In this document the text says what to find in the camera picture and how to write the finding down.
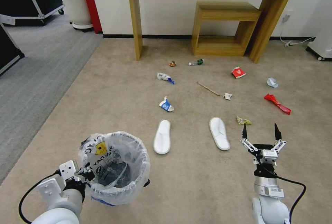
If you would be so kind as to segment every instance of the trash can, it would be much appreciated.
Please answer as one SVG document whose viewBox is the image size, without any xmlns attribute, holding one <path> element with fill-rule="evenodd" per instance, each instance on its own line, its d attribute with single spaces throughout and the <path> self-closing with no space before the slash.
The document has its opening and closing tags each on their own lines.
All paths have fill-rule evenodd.
<svg viewBox="0 0 332 224">
<path fill-rule="evenodd" d="M 87 4 L 87 7 L 90 12 L 90 17 L 91 17 L 94 32 L 96 34 L 103 32 L 103 30 L 101 28 L 100 20 L 99 20 L 96 2 L 94 0 L 86 0 L 86 4 Z"/>
<path fill-rule="evenodd" d="M 149 181 L 150 158 L 143 142 L 123 131 L 94 134 L 79 149 L 82 167 L 90 165 L 95 178 L 85 193 L 107 205 L 132 202 Z"/>
</svg>

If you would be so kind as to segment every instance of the black baseboard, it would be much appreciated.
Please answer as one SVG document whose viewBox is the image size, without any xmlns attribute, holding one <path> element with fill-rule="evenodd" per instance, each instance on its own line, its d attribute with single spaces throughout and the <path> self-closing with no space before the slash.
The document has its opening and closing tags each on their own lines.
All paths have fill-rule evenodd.
<svg viewBox="0 0 332 224">
<path fill-rule="evenodd" d="M 134 38 L 134 35 L 103 34 L 104 38 Z M 143 38 L 150 39 L 191 39 L 191 35 L 142 35 Z M 284 41 L 305 40 L 310 37 L 282 37 Z M 270 37 L 270 41 L 280 40 L 279 37 Z"/>
</svg>

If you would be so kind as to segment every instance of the plastic bottle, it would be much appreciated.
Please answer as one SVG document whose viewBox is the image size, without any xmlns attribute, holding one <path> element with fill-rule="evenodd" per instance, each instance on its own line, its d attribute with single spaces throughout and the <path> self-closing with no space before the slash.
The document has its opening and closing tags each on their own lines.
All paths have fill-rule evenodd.
<svg viewBox="0 0 332 224">
<path fill-rule="evenodd" d="M 204 59 L 199 59 L 199 60 L 197 60 L 197 61 L 195 61 L 195 62 L 188 63 L 188 65 L 189 65 L 189 66 L 196 66 L 196 65 L 201 65 L 201 64 L 203 64 L 203 62 L 204 62 Z"/>
</svg>

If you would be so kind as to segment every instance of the litter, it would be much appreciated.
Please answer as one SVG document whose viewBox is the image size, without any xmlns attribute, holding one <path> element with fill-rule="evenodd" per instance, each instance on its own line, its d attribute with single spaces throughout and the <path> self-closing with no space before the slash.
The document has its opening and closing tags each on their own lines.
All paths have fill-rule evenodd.
<svg viewBox="0 0 332 224">
<path fill-rule="evenodd" d="M 164 97 L 164 100 L 159 103 L 159 106 L 162 109 L 165 109 L 167 112 L 174 111 L 174 107 L 168 102 L 167 97 Z"/>
<path fill-rule="evenodd" d="M 226 127 L 221 118 L 212 118 L 209 125 L 217 147 L 221 150 L 229 150 L 230 144 L 227 140 Z"/>
<path fill-rule="evenodd" d="M 95 178 L 85 187 L 92 199 L 107 205 L 132 202 L 149 180 L 150 159 L 143 142 L 123 131 L 93 134 L 79 149 L 82 168 Z"/>
<path fill-rule="evenodd" d="M 277 88 L 278 84 L 276 83 L 276 79 L 274 78 L 268 78 L 266 82 L 270 87 Z"/>
<path fill-rule="evenodd" d="M 170 150 L 169 138 L 170 122 L 162 120 L 159 123 L 155 139 L 153 141 L 153 149 L 158 154 L 166 154 Z"/>
<path fill-rule="evenodd" d="M 239 116 L 236 116 L 236 120 L 238 124 L 252 124 L 250 120 L 240 118 Z"/>
<path fill-rule="evenodd" d="M 172 80 L 172 78 L 168 75 L 168 74 L 164 74 L 164 73 L 157 73 L 157 79 L 158 80 L 164 80 L 164 81 L 168 81 L 171 84 L 175 84 L 175 81 Z"/>
<path fill-rule="evenodd" d="M 225 93 L 223 98 L 227 99 L 227 100 L 231 100 L 232 94 L 229 93 Z"/>
<path fill-rule="evenodd" d="M 290 115 L 291 114 L 291 109 L 281 105 L 281 103 L 279 101 L 277 101 L 277 99 L 275 98 L 275 96 L 273 94 L 267 94 L 264 96 L 264 99 L 268 100 L 268 101 L 272 101 L 277 107 L 279 107 L 284 113 Z"/>
<path fill-rule="evenodd" d="M 238 79 L 245 76 L 247 73 L 245 73 L 242 69 L 240 69 L 240 67 L 235 67 L 232 70 L 231 74 L 234 75 L 235 79 Z"/>
<path fill-rule="evenodd" d="M 220 94 L 216 93 L 215 91 L 213 91 L 212 89 L 208 88 L 207 86 L 204 86 L 200 82 L 197 82 L 197 84 L 200 85 L 200 86 L 202 86 L 203 88 L 209 90 L 210 92 L 214 93 L 215 95 L 220 96 Z"/>
<path fill-rule="evenodd" d="M 204 61 L 205 61 L 204 59 L 199 59 L 199 60 L 197 60 L 197 61 L 195 61 L 195 62 L 188 63 L 188 65 L 189 65 L 189 66 L 201 65 L 201 64 L 203 64 Z"/>
<path fill-rule="evenodd" d="M 175 61 L 172 61 L 168 64 L 170 67 L 175 67 Z"/>
</svg>

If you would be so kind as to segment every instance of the white flower pot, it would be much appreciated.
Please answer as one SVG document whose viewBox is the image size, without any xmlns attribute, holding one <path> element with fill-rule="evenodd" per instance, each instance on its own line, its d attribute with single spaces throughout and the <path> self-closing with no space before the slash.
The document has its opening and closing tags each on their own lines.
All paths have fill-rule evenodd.
<svg viewBox="0 0 332 224">
<path fill-rule="evenodd" d="M 92 28 L 90 13 L 85 0 L 62 0 L 66 12 L 73 21 L 73 27 L 77 29 Z"/>
</svg>

